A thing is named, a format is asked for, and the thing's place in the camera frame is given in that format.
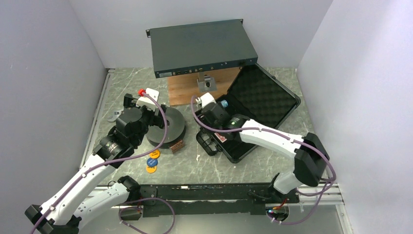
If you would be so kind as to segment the black poker set case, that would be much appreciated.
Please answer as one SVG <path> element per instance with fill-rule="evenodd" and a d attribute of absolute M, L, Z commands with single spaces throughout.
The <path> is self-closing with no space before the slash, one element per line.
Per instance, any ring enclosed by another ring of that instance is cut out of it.
<path fill-rule="evenodd" d="M 247 116 L 256 122 L 277 129 L 300 105 L 301 99 L 260 65 L 244 66 L 227 93 L 215 99 L 228 102 L 231 116 Z M 256 145 L 237 140 L 221 143 L 214 132 L 201 129 L 196 139 L 209 156 L 223 152 L 232 163 L 240 162 Z"/>

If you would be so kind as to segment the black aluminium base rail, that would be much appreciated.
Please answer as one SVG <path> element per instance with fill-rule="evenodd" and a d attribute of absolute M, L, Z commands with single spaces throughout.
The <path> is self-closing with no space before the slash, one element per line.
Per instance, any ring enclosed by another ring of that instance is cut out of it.
<path fill-rule="evenodd" d="M 294 192 L 278 195 L 264 183 L 142 184 L 122 205 L 139 205 L 143 217 L 161 215 L 264 215 L 274 206 L 298 204 Z"/>

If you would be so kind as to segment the blue white poker chip stack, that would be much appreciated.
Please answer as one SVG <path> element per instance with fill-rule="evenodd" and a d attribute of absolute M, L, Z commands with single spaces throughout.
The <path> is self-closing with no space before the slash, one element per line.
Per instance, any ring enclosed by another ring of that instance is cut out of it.
<path fill-rule="evenodd" d="M 220 104 L 222 105 L 222 107 L 225 109 L 228 107 L 228 102 L 226 100 L 222 100 L 220 101 Z"/>

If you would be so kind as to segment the red handled adjustable wrench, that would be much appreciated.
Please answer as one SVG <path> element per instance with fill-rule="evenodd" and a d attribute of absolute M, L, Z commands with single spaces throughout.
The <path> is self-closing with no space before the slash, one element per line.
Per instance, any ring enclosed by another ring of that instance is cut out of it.
<path fill-rule="evenodd" d="M 113 123 L 113 122 L 115 122 L 119 117 L 120 117 L 120 115 L 123 113 L 123 110 L 117 110 L 117 111 L 114 111 L 114 113 L 112 114 L 112 115 L 110 115 L 110 116 L 108 116 L 107 117 L 107 122 L 110 122 L 110 123 Z"/>

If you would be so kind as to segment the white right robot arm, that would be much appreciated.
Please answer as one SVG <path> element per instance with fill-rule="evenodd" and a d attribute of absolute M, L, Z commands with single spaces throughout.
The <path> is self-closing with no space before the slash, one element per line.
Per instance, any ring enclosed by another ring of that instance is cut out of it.
<path fill-rule="evenodd" d="M 330 188 L 337 178 L 323 144 L 313 133 L 305 136 L 285 133 L 249 116 L 231 115 L 214 101 L 202 104 L 198 111 L 192 110 L 192 115 L 201 127 L 226 140 L 261 146 L 293 161 L 291 169 L 276 174 L 270 183 L 268 195 L 274 202 L 281 202 L 301 185 L 316 187 L 324 181 Z"/>

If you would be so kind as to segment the blue small blind button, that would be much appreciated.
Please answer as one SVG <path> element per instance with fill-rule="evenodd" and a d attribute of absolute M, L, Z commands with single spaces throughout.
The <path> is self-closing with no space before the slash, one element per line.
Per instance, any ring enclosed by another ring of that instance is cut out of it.
<path fill-rule="evenodd" d="M 155 166 L 157 166 L 158 165 L 158 159 L 156 159 L 156 158 L 148 158 L 148 160 L 147 160 L 147 166 L 148 167 L 155 167 Z"/>

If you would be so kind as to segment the wooden base board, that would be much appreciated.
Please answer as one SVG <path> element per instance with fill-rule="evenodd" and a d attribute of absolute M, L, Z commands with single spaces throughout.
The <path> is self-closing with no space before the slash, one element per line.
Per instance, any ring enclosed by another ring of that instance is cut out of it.
<path fill-rule="evenodd" d="M 216 83 L 216 91 L 210 93 L 214 98 L 218 98 L 227 93 L 228 88 L 240 72 L 239 67 L 227 68 L 202 72 L 205 76 L 211 76 Z M 198 73 L 168 77 L 168 96 L 170 106 L 187 105 L 193 95 L 199 97 L 204 94 L 201 92 L 197 79 Z"/>

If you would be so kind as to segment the orange big blind button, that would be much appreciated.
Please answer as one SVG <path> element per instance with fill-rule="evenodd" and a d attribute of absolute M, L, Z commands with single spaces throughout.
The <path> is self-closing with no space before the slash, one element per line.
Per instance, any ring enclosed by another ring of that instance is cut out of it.
<path fill-rule="evenodd" d="M 150 158 L 152 159 L 158 159 L 160 157 L 161 153 L 159 150 L 155 150 L 150 153 Z"/>

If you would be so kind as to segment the red playing card deck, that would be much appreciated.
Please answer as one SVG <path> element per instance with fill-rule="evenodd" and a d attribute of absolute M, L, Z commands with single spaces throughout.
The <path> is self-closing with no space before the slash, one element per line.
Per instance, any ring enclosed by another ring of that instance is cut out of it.
<path fill-rule="evenodd" d="M 216 136 L 216 138 L 217 138 L 221 143 L 230 142 L 230 141 L 233 140 L 232 138 L 225 137 L 225 136 L 223 136 L 223 135 L 221 135 L 221 134 L 219 134 L 219 133 L 214 133 L 214 135 Z"/>

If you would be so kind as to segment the grey metal stand bracket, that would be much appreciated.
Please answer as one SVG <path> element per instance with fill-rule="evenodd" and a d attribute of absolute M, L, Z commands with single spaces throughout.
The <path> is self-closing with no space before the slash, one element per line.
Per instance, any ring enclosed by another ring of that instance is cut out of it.
<path fill-rule="evenodd" d="M 215 78 L 206 75 L 204 72 L 198 73 L 197 85 L 201 93 L 217 91 Z"/>

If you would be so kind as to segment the dark teal network switch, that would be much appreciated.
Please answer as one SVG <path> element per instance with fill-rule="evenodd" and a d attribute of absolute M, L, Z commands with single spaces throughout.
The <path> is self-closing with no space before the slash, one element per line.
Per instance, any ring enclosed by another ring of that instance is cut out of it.
<path fill-rule="evenodd" d="M 146 31 L 156 78 L 242 67 L 257 63 L 242 19 L 229 19 Z"/>

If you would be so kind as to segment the orange dealer button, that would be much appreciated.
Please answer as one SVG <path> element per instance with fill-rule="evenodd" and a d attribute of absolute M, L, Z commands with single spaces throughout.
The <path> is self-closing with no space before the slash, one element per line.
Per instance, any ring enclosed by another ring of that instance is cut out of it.
<path fill-rule="evenodd" d="M 151 167 L 151 166 L 146 166 L 146 171 L 147 171 L 147 173 L 152 174 L 152 173 L 155 173 L 156 170 L 157 170 L 157 166 L 153 166 L 153 167 Z"/>

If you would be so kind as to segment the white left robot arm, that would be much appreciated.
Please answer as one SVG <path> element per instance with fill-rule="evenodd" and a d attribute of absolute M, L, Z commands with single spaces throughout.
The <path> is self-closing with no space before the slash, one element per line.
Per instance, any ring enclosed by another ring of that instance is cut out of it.
<path fill-rule="evenodd" d="M 165 127 L 166 107 L 158 102 L 159 92 L 141 90 L 139 97 L 124 96 L 124 108 L 115 125 L 93 149 L 79 171 L 50 199 L 31 205 L 25 211 L 32 231 L 42 234 L 77 234 L 90 221 L 112 206 L 135 204 L 140 198 L 140 185 L 123 176 L 107 190 L 91 192 L 123 162 L 136 159 L 134 153 L 151 126 Z"/>

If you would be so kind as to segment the black perforated filament spool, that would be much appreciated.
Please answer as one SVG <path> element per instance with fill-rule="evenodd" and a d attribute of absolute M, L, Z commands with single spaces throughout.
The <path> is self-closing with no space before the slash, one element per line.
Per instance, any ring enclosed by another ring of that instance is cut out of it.
<path fill-rule="evenodd" d="M 161 149 L 167 149 L 175 142 L 183 139 L 186 133 L 186 123 L 182 113 L 173 107 L 166 108 L 166 118 L 168 125 L 168 132 L 164 143 L 160 146 Z M 150 144 L 156 146 L 162 140 L 164 135 L 164 128 L 157 126 L 150 126 L 146 134 L 146 138 Z"/>

